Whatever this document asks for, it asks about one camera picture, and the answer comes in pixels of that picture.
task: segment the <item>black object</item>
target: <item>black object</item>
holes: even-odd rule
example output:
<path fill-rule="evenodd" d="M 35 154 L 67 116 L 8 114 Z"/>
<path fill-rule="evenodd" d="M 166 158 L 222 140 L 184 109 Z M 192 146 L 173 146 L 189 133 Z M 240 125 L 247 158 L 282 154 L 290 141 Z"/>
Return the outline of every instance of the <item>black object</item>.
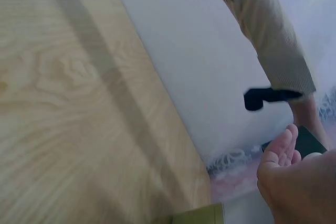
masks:
<path fill-rule="evenodd" d="M 301 97 L 302 94 L 290 90 L 250 89 L 244 94 L 245 108 L 249 111 L 257 111 L 263 108 L 264 101 L 280 102 Z"/>
<path fill-rule="evenodd" d="M 305 127 L 300 126 L 298 128 L 299 135 L 296 140 L 295 149 L 301 154 L 302 159 L 313 152 L 324 153 L 326 148 L 308 131 Z M 262 151 L 265 151 L 270 142 L 261 146 Z"/>

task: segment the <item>white backdrop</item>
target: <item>white backdrop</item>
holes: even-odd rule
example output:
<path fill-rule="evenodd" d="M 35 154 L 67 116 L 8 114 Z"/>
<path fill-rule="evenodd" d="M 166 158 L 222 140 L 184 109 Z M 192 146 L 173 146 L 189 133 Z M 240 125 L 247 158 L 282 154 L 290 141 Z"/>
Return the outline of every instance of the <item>white backdrop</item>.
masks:
<path fill-rule="evenodd" d="M 269 141 L 291 121 L 285 104 L 245 110 L 243 93 L 269 82 L 222 0 L 123 2 L 205 163 L 229 148 Z M 335 79 L 335 0 L 281 2 L 319 90 L 327 89 Z"/>

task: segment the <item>person's hand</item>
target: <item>person's hand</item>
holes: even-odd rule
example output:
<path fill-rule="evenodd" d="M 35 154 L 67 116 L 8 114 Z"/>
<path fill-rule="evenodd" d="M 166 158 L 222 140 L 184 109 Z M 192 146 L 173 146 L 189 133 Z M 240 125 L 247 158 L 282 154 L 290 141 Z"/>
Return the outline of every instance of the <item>person's hand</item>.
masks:
<path fill-rule="evenodd" d="M 336 223 L 336 152 L 301 161 L 291 124 L 266 148 L 257 176 L 275 223 Z"/>

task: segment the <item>wooden table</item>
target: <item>wooden table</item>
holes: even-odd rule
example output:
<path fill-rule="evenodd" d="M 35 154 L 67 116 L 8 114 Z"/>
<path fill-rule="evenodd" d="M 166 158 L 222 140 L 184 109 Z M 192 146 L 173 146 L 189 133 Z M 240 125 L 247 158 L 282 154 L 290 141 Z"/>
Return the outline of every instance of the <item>wooden table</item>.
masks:
<path fill-rule="evenodd" d="M 0 223 L 148 223 L 207 204 L 120 0 L 0 0 Z"/>

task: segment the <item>beige clothing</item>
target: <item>beige clothing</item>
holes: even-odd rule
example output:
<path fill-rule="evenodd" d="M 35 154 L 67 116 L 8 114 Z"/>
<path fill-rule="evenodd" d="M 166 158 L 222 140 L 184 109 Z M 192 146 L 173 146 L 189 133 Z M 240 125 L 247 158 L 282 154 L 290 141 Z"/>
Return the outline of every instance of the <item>beige clothing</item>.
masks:
<path fill-rule="evenodd" d="M 259 62 L 274 89 L 301 92 L 316 88 L 305 53 L 279 0 L 224 0 L 243 34 L 257 51 Z"/>

